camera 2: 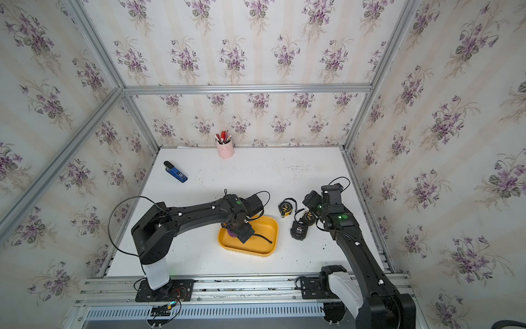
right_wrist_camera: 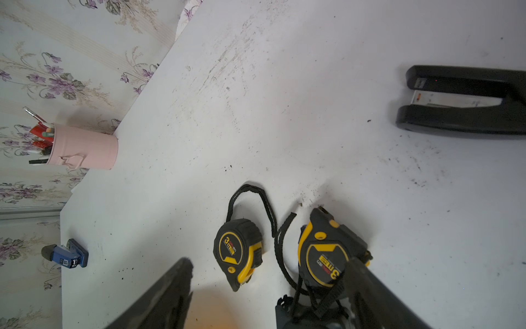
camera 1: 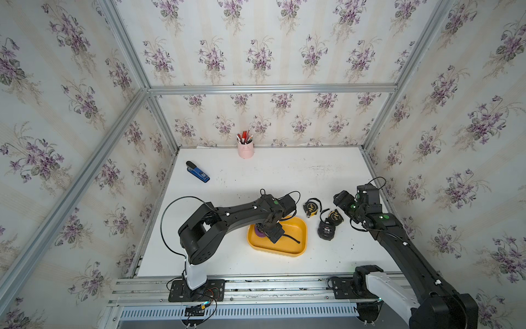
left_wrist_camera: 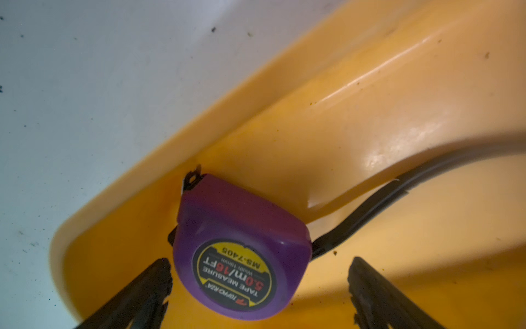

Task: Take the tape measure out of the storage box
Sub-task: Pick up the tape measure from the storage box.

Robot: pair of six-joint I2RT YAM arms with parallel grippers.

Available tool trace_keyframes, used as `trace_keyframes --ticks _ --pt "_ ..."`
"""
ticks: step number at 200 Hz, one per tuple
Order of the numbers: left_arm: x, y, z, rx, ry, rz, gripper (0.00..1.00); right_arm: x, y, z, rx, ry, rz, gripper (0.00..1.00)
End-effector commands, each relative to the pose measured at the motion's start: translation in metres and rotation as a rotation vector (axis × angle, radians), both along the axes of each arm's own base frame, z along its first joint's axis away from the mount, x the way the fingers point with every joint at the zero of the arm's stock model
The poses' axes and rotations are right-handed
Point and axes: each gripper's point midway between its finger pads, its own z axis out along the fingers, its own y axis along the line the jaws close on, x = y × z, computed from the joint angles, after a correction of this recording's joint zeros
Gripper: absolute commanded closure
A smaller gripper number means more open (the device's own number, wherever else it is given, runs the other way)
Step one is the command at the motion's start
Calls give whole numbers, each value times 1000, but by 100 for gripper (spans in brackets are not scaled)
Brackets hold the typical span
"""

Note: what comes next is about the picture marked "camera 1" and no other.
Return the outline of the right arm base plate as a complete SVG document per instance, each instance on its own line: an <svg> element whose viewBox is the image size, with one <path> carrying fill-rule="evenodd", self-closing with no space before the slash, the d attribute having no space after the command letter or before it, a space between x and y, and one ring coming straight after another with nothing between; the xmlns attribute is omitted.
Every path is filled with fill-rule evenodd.
<svg viewBox="0 0 526 329"><path fill-rule="evenodd" d="M337 300L378 300L371 293L362 279L333 276L327 279L327 288L334 293Z"/></svg>

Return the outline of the small yellow black tape measure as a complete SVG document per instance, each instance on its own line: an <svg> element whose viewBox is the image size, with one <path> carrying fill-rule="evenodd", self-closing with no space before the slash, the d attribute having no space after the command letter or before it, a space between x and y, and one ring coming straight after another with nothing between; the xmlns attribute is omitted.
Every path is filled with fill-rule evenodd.
<svg viewBox="0 0 526 329"><path fill-rule="evenodd" d="M307 218L311 218L318 214L322 209L322 203L318 198L309 198L303 205L303 210Z"/></svg>

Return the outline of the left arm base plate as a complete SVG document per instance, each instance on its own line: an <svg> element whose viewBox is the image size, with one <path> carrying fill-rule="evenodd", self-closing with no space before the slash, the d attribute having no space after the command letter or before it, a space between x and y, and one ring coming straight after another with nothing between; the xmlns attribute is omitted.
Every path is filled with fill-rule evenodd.
<svg viewBox="0 0 526 329"><path fill-rule="evenodd" d="M169 302L222 302L225 294L224 280L208 279L206 283L195 289L190 289L185 279L172 279L167 282Z"/></svg>

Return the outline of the large black tape measure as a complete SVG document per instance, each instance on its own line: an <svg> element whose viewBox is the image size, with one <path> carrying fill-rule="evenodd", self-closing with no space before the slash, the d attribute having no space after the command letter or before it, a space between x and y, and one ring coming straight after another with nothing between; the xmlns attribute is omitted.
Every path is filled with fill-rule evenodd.
<svg viewBox="0 0 526 329"><path fill-rule="evenodd" d="M317 234L320 239L331 241L336 233L336 226L331 222L320 221Z"/></svg>

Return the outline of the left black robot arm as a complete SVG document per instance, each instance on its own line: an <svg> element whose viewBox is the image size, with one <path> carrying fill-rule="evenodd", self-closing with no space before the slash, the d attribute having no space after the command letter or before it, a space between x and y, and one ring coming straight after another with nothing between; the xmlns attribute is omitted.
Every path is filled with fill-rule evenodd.
<svg viewBox="0 0 526 329"><path fill-rule="evenodd" d="M167 243L163 224L168 209L185 199L197 200L201 206L179 227L178 237L183 252L177 252ZM208 281L207 274L199 266L214 256L227 234L254 226L271 243L276 244L282 237L287 237L282 223L297 214L297 203L290 193L274 197L264 190L260 191L258 199L238 206L215 207L213 203L195 196L178 197L161 214L161 240L171 253L184 258L182 280L194 293L203 289Z"/></svg>

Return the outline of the purple tape measure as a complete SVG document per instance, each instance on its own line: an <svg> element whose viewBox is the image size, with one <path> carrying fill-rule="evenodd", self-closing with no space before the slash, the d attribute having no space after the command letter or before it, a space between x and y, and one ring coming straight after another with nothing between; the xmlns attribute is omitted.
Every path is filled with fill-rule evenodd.
<svg viewBox="0 0 526 329"><path fill-rule="evenodd" d="M266 233L264 232L263 226L261 224L256 224L254 226L254 232L255 232L256 236L260 237L260 238L265 238L267 236Z"/></svg>

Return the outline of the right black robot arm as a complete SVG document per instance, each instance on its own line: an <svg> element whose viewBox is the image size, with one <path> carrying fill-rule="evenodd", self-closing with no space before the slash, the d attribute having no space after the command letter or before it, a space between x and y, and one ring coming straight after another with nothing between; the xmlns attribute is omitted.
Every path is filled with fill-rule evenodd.
<svg viewBox="0 0 526 329"><path fill-rule="evenodd" d="M355 295L386 303L409 328L478 327L475 299L450 285L410 242L400 220L383 211L379 188L368 182L356 194L341 191L334 205L389 253L412 288L403 289L376 265L363 265L350 284Z"/></svg>

